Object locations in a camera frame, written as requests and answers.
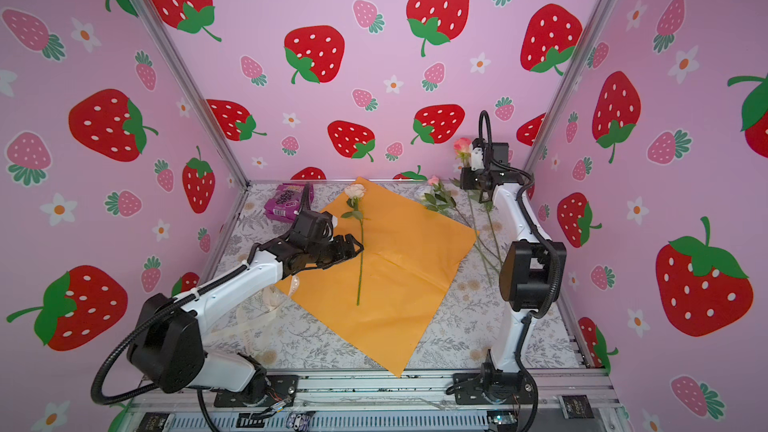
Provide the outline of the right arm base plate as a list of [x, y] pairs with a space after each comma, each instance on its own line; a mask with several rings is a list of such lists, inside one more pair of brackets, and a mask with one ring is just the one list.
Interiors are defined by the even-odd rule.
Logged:
[[455, 373], [445, 394], [459, 405], [530, 405], [535, 387], [521, 372], [492, 374]]

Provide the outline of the orange wrapping paper sheet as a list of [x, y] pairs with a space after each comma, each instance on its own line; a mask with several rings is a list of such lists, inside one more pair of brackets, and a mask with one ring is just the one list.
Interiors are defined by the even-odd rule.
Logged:
[[[299, 274], [292, 296], [305, 311], [378, 365], [401, 376], [474, 245], [472, 230], [364, 178], [364, 269], [356, 305], [359, 256]], [[340, 193], [326, 211], [338, 233], [359, 239], [359, 223]]]

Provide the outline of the pale fake flower stem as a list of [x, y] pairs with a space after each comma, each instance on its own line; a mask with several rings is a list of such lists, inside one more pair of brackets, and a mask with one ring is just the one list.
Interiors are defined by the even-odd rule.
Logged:
[[471, 204], [471, 211], [474, 211], [474, 207], [476, 207], [478, 210], [483, 210], [485, 213], [486, 224], [483, 225], [481, 229], [490, 235], [493, 243], [493, 247], [488, 246], [487, 249], [495, 257], [498, 265], [501, 265], [501, 247], [497, 237], [497, 231], [499, 228], [497, 227], [496, 222], [492, 217], [493, 205], [490, 201], [482, 202], [481, 193], [479, 191], [470, 191], [467, 193], [467, 196]]

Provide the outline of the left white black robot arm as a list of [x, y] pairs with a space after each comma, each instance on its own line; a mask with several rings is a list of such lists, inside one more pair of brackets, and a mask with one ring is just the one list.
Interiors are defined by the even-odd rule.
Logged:
[[[254, 358], [207, 350], [203, 336], [224, 315], [261, 290], [306, 270], [325, 270], [357, 258], [363, 244], [351, 234], [337, 235], [328, 212], [302, 211], [284, 234], [252, 245], [246, 259], [227, 274], [187, 292], [147, 299], [135, 329], [108, 355], [94, 377], [90, 396], [113, 405], [160, 389], [186, 388], [233, 393], [246, 404], [266, 394], [266, 369]], [[120, 357], [148, 384], [108, 396], [103, 387]]]

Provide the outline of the white fake rose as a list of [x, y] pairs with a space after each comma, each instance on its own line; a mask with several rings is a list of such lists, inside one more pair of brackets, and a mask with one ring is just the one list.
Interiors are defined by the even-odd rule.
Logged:
[[355, 219], [359, 223], [360, 228], [360, 234], [358, 242], [360, 243], [360, 252], [358, 254], [359, 256], [359, 272], [358, 272], [358, 284], [357, 284], [357, 296], [356, 296], [356, 305], [359, 306], [361, 303], [361, 293], [362, 293], [362, 281], [363, 281], [363, 269], [364, 269], [364, 213], [361, 208], [362, 199], [365, 196], [365, 187], [362, 184], [355, 183], [350, 186], [347, 186], [344, 189], [344, 193], [347, 196], [346, 204], [349, 208], [349, 211], [342, 214], [342, 218], [345, 219]]

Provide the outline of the pink fake rose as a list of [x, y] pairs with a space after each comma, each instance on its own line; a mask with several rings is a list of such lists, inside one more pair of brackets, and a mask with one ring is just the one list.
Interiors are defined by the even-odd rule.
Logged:
[[[454, 152], [456, 153], [458, 160], [461, 162], [461, 166], [463, 168], [470, 169], [469, 160], [470, 160], [471, 152], [473, 150], [472, 141], [469, 138], [460, 138], [454, 143], [453, 149], [454, 149]], [[470, 191], [479, 191], [479, 190], [476, 190], [476, 189], [466, 190], [465, 191], [466, 195]], [[470, 215], [472, 220], [472, 226], [474, 229], [477, 229], [477, 220], [474, 215], [475, 210], [478, 210], [478, 209], [476, 207], [474, 207], [474, 211], [471, 211], [470, 209]], [[478, 238], [478, 240], [480, 242], [481, 248], [484, 249], [484, 254], [485, 254], [484, 263], [487, 266], [492, 267], [496, 272], [499, 272], [502, 263], [501, 265], [498, 265], [498, 262], [495, 259], [495, 257], [487, 249], [488, 245], [481, 238]]]

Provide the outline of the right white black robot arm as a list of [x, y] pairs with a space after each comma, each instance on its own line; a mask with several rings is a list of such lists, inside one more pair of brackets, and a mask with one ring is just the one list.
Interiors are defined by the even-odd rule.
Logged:
[[504, 403], [531, 397], [536, 383], [523, 355], [534, 326], [559, 297], [566, 260], [565, 246], [541, 230], [529, 203], [532, 176], [496, 160], [494, 145], [481, 138], [472, 142], [471, 155], [462, 168], [460, 187], [475, 189], [491, 202], [511, 233], [511, 244], [499, 273], [499, 291], [508, 308], [500, 335], [478, 374], [461, 379], [447, 393], [458, 403]]

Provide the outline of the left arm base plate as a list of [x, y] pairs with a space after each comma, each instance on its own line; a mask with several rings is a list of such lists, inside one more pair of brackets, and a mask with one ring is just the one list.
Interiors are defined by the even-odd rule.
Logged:
[[213, 404], [215, 408], [291, 406], [296, 397], [298, 385], [298, 375], [257, 376], [241, 392], [217, 392]]

